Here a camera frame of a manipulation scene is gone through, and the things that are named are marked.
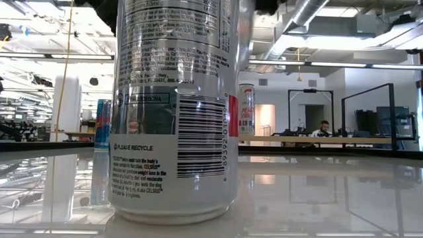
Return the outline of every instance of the silver can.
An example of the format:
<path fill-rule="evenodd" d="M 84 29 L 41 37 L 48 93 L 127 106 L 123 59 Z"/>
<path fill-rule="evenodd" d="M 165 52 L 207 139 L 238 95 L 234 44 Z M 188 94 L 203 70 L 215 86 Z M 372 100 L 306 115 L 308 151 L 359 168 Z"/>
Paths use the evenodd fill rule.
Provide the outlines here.
<path fill-rule="evenodd" d="M 127 219 L 204 221 L 237 193 L 238 0 L 123 0 L 109 200 Z"/>
<path fill-rule="evenodd" d="M 255 90 L 254 85 L 243 83 L 239 85 L 239 133 L 255 135 Z"/>

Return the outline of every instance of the reflective table surface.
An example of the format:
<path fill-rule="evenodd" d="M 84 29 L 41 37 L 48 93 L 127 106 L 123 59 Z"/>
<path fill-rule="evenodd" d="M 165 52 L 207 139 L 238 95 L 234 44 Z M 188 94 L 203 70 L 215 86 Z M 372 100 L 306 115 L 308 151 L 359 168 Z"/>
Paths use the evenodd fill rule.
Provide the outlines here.
<path fill-rule="evenodd" d="M 114 215 L 107 153 L 58 154 L 0 153 L 0 237 L 423 237 L 423 161 L 240 156 L 225 215 L 156 226 Z"/>

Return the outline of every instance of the barcode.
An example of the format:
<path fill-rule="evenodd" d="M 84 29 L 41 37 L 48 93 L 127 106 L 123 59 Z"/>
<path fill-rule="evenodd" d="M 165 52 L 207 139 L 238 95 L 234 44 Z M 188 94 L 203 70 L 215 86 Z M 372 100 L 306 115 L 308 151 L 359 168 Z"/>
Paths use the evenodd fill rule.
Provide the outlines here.
<path fill-rule="evenodd" d="M 218 176 L 222 163 L 223 119 L 226 101 L 180 95 L 178 124 L 178 178 Z"/>

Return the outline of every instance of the doorway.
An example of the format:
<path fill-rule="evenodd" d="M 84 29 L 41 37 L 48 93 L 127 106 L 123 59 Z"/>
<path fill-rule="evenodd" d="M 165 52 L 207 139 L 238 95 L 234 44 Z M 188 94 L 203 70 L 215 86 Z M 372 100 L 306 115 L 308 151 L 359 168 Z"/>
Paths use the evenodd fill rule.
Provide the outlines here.
<path fill-rule="evenodd" d="M 320 123 L 325 119 L 324 105 L 305 105 L 306 132 L 312 133 L 320 128 Z"/>

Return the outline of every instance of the man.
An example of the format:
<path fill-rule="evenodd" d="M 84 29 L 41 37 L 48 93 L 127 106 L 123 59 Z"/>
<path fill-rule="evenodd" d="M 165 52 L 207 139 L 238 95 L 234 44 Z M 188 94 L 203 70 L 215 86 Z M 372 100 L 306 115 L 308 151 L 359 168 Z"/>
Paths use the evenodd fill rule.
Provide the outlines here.
<path fill-rule="evenodd" d="M 311 136 L 313 137 L 329 137 L 332 136 L 332 132 L 328 131 L 329 130 L 329 122 L 326 120 L 323 120 L 320 123 L 320 129 L 315 130 Z"/>

